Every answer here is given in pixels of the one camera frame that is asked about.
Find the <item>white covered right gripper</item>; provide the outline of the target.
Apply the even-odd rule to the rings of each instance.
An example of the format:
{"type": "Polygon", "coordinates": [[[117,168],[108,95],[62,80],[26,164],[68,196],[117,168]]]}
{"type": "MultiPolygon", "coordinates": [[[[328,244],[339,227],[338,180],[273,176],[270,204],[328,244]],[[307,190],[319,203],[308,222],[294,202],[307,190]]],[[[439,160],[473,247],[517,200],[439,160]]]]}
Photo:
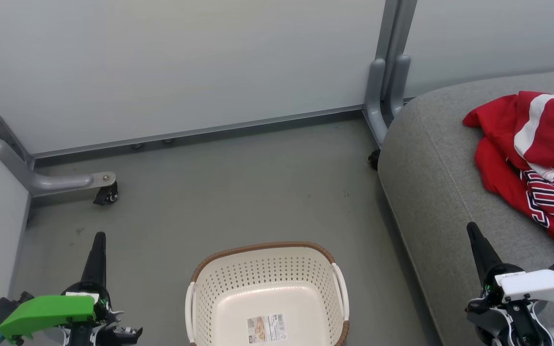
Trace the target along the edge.
{"type": "Polygon", "coordinates": [[[466,318],[486,346],[554,346],[554,328],[539,313],[554,302],[554,265],[534,272],[502,273],[503,265],[475,222],[466,226],[481,293],[470,300],[466,318]]]}

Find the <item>green covered left gripper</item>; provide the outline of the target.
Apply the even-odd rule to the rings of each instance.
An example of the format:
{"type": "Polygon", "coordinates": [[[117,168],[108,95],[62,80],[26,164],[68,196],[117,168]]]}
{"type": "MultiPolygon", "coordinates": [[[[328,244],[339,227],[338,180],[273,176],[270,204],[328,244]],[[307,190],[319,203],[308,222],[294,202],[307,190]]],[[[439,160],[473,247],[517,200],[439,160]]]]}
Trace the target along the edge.
{"type": "Polygon", "coordinates": [[[10,342],[57,328],[64,346],[132,346],[143,328],[124,328],[120,311],[112,308],[106,289],[106,234],[97,232],[81,281],[63,294],[39,296],[22,302],[0,323],[0,334],[10,342]]]}

